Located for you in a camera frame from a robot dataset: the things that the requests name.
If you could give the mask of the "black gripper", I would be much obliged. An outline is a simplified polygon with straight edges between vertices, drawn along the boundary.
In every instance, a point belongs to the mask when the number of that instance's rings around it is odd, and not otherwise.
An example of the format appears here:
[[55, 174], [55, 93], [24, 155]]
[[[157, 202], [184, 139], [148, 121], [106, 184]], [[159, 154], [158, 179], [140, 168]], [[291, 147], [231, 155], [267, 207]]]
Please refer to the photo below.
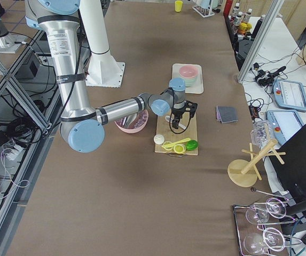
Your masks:
[[179, 122], [180, 122], [180, 119], [182, 119], [182, 115], [185, 113], [185, 109], [186, 109], [185, 106], [183, 106], [182, 108], [172, 107], [171, 116], [173, 118], [173, 120], [172, 120], [172, 127], [173, 128], [179, 128]]

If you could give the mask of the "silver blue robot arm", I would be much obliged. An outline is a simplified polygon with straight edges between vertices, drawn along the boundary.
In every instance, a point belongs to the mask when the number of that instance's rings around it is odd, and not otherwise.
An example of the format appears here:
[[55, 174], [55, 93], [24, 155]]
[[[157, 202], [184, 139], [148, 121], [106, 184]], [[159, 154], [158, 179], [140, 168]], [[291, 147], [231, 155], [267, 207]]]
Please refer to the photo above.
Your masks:
[[112, 57], [100, 1], [26, 1], [28, 26], [45, 31], [62, 99], [60, 134], [75, 151], [89, 153], [103, 142], [104, 125], [150, 108], [171, 112], [178, 126], [186, 111], [185, 83], [172, 79], [160, 94], [143, 93], [94, 108], [87, 85], [103, 86], [120, 79], [122, 64]]

